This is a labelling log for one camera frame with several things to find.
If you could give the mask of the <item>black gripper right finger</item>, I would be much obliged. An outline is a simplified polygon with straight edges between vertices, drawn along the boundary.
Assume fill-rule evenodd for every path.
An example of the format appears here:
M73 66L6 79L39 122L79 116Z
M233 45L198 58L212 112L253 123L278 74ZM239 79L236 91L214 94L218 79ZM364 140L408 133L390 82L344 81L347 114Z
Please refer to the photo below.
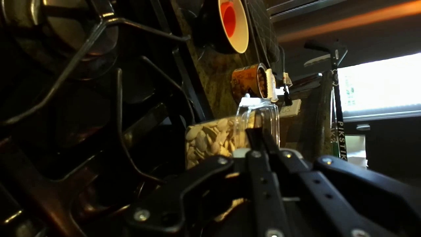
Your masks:
M262 133L270 170L281 186L279 195L301 199L298 215L289 218L299 232L312 237L386 237L387 231L361 216L333 183L312 170L295 150L282 150L268 132Z

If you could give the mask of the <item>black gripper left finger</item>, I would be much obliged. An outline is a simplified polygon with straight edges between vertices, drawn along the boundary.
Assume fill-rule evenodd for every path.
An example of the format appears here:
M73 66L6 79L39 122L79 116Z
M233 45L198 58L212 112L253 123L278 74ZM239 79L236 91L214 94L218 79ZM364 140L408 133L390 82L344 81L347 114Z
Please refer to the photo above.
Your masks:
M261 129L247 131L251 152L247 154L256 233L258 237L289 237L290 229L279 193L278 177L270 168L270 156Z

